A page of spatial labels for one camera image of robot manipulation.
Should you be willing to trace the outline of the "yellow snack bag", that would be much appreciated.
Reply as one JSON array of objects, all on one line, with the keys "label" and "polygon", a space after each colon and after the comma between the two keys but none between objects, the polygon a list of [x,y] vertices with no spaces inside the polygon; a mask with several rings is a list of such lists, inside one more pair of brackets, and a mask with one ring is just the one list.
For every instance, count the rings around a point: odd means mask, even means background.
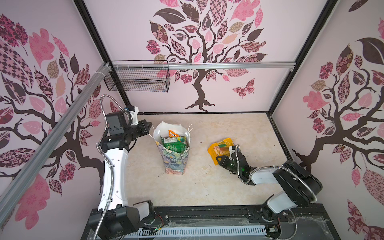
[{"label": "yellow snack bag", "polygon": [[219,164],[217,157],[230,156],[230,147],[234,146],[234,142],[231,138],[226,138],[219,143],[213,143],[208,149],[207,152],[211,156],[214,164],[217,166]]}]

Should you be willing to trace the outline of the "orange white snack bag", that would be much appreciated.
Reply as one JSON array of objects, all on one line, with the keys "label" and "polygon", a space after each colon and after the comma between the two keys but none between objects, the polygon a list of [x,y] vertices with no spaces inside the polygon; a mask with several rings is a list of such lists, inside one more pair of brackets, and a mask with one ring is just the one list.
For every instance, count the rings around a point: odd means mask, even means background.
[{"label": "orange white snack bag", "polygon": [[180,135],[172,130],[169,130],[169,138],[177,138],[177,137],[180,137]]}]

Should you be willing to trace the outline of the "floral paper bag white handles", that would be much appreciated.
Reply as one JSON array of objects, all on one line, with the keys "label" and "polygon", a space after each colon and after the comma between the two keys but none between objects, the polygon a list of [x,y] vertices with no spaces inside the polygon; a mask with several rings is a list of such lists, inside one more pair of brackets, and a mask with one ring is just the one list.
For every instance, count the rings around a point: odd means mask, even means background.
[{"label": "floral paper bag white handles", "polygon": [[[161,154],[167,174],[182,175],[185,173],[191,146],[191,131],[193,128],[194,125],[192,124],[186,129],[182,125],[168,124],[165,122],[161,122],[156,128],[154,128],[154,132],[151,137],[155,141],[159,153]],[[165,149],[161,138],[169,138],[169,130],[176,132],[180,135],[180,137],[187,138],[188,149],[185,152],[180,154]]]}]

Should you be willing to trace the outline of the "green snack bag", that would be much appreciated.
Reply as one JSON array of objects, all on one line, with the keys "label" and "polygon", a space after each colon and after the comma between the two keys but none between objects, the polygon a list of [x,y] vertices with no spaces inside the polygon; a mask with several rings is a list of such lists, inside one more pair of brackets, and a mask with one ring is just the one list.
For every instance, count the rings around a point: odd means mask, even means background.
[{"label": "green snack bag", "polygon": [[181,154],[188,149],[186,137],[161,138],[161,140],[167,150]]}]

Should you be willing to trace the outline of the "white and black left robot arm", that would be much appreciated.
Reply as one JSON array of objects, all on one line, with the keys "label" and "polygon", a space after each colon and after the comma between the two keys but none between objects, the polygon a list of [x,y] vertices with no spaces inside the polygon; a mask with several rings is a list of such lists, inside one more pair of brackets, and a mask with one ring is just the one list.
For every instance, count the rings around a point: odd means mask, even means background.
[{"label": "white and black left robot arm", "polygon": [[149,134],[152,123],[138,121],[137,113],[124,109],[105,116],[106,129],[97,144],[105,159],[102,198],[88,219],[93,239],[111,240],[139,230],[143,220],[154,218],[152,201],[129,205],[125,173],[129,153],[137,139]]}]

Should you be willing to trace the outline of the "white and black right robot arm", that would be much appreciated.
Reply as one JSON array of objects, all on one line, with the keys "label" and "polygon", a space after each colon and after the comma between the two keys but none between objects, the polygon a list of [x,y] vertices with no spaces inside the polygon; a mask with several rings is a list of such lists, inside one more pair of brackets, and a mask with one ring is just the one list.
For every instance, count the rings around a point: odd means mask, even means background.
[{"label": "white and black right robot arm", "polygon": [[233,153],[230,157],[216,157],[215,163],[231,174],[237,175],[243,184],[278,184],[282,191],[269,197],[259,209],[259,215],[266,222],[272,222],[277,215],[295,207],[308,207],[317,201],[322,183],[294,161],[287,160],[282,166],[252,168],[245,156]]}]

